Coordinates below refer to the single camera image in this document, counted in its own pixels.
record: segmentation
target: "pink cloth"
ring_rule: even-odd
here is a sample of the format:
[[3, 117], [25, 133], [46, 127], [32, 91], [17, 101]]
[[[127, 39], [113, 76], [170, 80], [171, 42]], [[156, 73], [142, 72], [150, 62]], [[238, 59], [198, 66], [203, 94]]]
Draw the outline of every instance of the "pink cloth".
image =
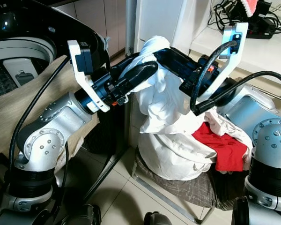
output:
[[258, 0], [241, 0], [248, 17], [251, 17], [255, 10]]

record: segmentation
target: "washing machine drum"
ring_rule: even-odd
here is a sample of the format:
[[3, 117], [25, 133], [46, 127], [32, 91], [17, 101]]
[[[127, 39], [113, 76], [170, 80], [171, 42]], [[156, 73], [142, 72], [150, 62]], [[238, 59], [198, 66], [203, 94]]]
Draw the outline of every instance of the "washing machine drum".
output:
[[80, 21], [32, 0], [0, 0], [0, 95], [69, 55], [68, 40], [89, 45], [93, 70], [109, 60], [104, 39]]

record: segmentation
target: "red cloth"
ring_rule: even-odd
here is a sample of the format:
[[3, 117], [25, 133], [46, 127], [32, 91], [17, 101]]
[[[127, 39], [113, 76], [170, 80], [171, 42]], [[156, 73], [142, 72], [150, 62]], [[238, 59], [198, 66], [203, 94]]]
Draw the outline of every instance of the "red cloth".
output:
[[214, 134], [207, 122], [193, 133], [193, 137], [217, 153], [215, 169], [218, 171], [243, 171], [243, 155], [247, 146], [227, 134]]

